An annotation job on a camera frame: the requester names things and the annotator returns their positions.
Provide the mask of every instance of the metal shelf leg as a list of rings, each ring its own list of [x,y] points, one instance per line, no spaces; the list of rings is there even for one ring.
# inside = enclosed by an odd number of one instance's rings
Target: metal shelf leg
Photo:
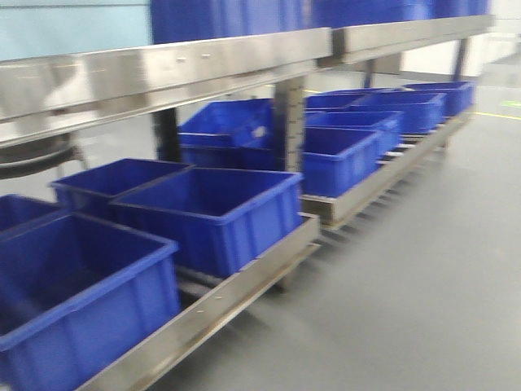
[[[177,135],[177,109],[169,108],[153,113],[157,158],[181,161],[181,146]]]
[[[469,38],[460,39],[458,44],[458,55],[454,65],[453,81],[460,81],[462,79],[462,70],[466,62],[466,50],[469,45]]]
[[[275,86],[275,156],[277,168],[300,172],[304,145],[304,77]]]
[[[370,88],[373,85],[373,75],[376,60],[370,59],[366,61],[366,76],[364,78],[364,88]]]

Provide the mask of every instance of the stacked bin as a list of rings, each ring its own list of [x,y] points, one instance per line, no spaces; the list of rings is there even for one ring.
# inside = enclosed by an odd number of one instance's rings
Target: stacked bin
[[[167,161],[122,159],[54,181],[51,186],[67,208],[112,220],[108,208],[111,200],[188,167]]]
[[[57,204],[34,200],[21,195],[0,197],[0,239],[49,222],[64,214]]]
[[[333,29],[432,17],[432,0],[318,0],[312,2],[312,27]]]
[[[470,14],[470,2],[479,0],[434,0],[435,18],[453,18]]]
[[[338,197],[377,168],[379,132],[307,128],[304,145],[305,194]]]
[[[273,136],[270,99],[213,102],[181,125],[184,161],[200,167],[257,169],[243,149],[267,147]]]
[[[301,174],[191,169],[112,203],[125,225],[179,242],[178,264],[240,271],[301,222]]]
[[[473,81],[407,84],[404,87],[427,94],[446,94],[444,110],[446,117],[456,116],[474,103],[475,83]]]
[[[358,99],[367,96],[366,93],[345,93],[340,91],[338,94],[326,93],[311,95],[306,98],[306,110],[315,112],[342,112],[347,110]]]
[[[0,383],[75,389],[165,324],[176,248],[79,215],[0,240]]]
[[[152,0],[154,43],[309,28],[308,0]]]
[[[445,94],[415,91],[383,92],[366,96],[349,107],[352,111],[404,113],[406,134],[427,134],[444,121]]]
[[[378,154],[384,155],[401,143],[403,112],[323,112],[308,113],[306,125],[382,132]]]

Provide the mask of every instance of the light blue wall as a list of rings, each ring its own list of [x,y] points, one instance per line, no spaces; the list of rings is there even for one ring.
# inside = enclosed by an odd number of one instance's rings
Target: light blue wall
[[[0,2],[0,60],[149,44],[146,0]]]

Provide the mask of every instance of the yellow floor line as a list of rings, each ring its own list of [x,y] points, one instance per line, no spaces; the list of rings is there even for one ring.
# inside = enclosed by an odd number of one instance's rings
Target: yellow floor line
[[[521,116],[505,116],[503,114],[494,114],[493,112],[475,112],[478,116],[494,116],[496,118],[506,118],[507,120],[521,121]]]

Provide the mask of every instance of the epoxy floor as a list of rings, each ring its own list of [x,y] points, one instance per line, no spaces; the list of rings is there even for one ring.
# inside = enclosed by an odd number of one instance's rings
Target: epoxy floor
[[[358,82],[329,72],[308,87]],[[506,100],[521,101],[519,61],[488,67],[482,114],[445,154],[325,232],[289,291],[265,294],[151,391],[519,391],[521,108]],[[149,126],[140,117],[81,143],[92,165],[153,157]],[[51,198],[53,177],[3,181],[0,194]]]

